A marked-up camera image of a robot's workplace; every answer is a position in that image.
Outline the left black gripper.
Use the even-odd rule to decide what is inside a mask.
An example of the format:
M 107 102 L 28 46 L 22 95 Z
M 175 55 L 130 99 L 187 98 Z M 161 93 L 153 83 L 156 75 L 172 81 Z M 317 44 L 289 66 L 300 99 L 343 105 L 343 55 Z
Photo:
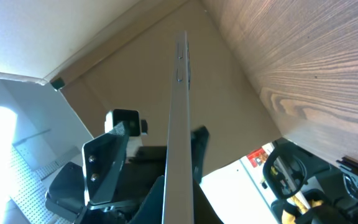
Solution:
M 149 194 L 157 178 L 164 175 L 165 146 L 141 146 L 125 163 L 128 141 L 126 125 L 121 122 L 83 145 L 85 205 L 102 206 L 113 199 L 115 208 L 137 207 Z M 203 178 L 208 141 L 206 126 L 191 132 L 192 171 L 198 184 Z

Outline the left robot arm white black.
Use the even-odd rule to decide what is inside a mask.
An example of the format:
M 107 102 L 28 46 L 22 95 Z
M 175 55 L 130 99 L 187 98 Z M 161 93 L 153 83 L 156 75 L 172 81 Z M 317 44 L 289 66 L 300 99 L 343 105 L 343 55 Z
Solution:
M 83 146 L 83 165 L 63 166 L 46 193 L 46 208 L 72 223 L 162 223 L 165 146 L 141 146 L 128 157 L 129 125 Z

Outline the blue Galaxy S25 smartphone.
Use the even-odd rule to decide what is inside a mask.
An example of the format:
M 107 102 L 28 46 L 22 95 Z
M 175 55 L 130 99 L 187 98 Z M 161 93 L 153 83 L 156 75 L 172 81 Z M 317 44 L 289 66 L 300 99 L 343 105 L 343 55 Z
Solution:
M 187 33 L 182 31 L 175 40 L 162 208 L 163 224 L 194 222 L 189 83 L 188 38 Z

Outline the black office chair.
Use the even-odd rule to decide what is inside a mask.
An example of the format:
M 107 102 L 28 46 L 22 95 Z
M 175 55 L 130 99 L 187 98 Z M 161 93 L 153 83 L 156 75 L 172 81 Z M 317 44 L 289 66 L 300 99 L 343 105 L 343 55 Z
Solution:
M 319 157 L 290 142 L 277 145 L 263 175 L 277 198 L 272 210 L 281 223 L 349 223 L 343 174 Z

